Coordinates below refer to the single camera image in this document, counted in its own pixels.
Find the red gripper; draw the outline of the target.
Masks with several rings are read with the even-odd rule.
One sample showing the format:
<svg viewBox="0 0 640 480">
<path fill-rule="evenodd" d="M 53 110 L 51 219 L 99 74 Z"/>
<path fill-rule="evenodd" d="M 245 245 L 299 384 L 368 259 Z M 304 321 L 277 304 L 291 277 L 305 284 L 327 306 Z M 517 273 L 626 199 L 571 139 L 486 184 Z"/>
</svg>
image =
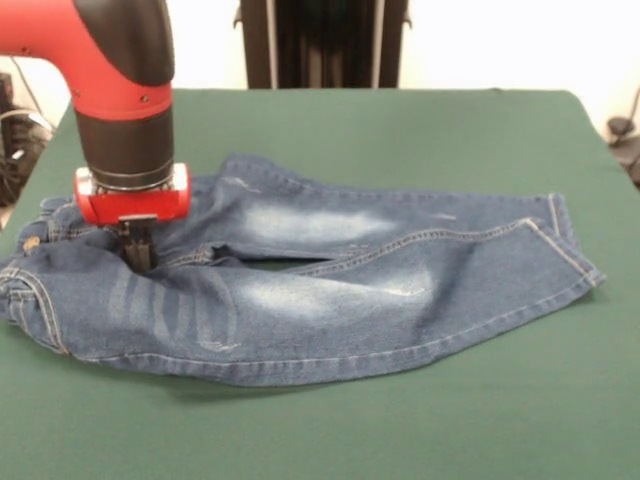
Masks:
<svg viewBox="0 0 640 480">
<path fill-rule="evenodd" d="M 185 218 L 191 204 L 191 178 L 184 163 L 175 163 L 169 181 L 147 190 L 105 190 L 88 167 L 78 168 L 74 177 L 76 204 L 84 220 L 92 225 L 118 225 L 123 258 L 132 270 L 147 272 L 157 266 L 157 253 L 149 222 Z"/>
</svg>

